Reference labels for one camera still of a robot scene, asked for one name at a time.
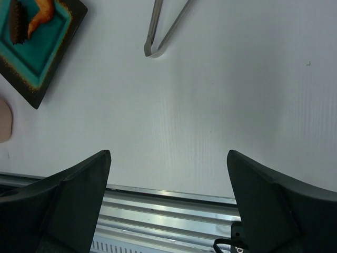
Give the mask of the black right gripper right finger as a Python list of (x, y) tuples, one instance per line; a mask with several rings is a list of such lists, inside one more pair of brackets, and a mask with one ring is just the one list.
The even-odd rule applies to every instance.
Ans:
[(250, 252), (336, 252), (336, 192), (235, 150), (227, 169)]

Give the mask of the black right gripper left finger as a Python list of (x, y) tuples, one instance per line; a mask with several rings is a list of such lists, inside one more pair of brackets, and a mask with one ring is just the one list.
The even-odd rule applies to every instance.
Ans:
[(1, 194), (1, 252), (89, 252), (111, 153)]

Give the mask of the pink lunch box base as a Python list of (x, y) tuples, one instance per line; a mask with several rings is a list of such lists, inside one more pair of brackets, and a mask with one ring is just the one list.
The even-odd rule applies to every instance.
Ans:
[(0, 143), (8, 141), (12, 135), (13, 116), (9, 105), (0, 100)]

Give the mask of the metal food tongs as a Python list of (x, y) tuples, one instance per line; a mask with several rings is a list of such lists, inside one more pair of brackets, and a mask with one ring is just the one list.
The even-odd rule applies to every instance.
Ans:
[(155, 1), (150, 25), (144, 43), (144, 55), (149, 59), (161, 57), (170, 45), (182, 33), (187, 21), (192, 15), (196, 1), (186, 1), (179, 5), (180, 11), (169, 14), (168, 1)]

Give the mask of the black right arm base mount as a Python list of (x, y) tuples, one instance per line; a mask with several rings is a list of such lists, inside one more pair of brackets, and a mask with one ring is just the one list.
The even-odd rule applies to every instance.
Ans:
[(231, 224), (230, 237), (215, 239), (213, 242), (213, 250), (216, 253), (250, 252), (242, 223), (238, 221), (233, 222)]

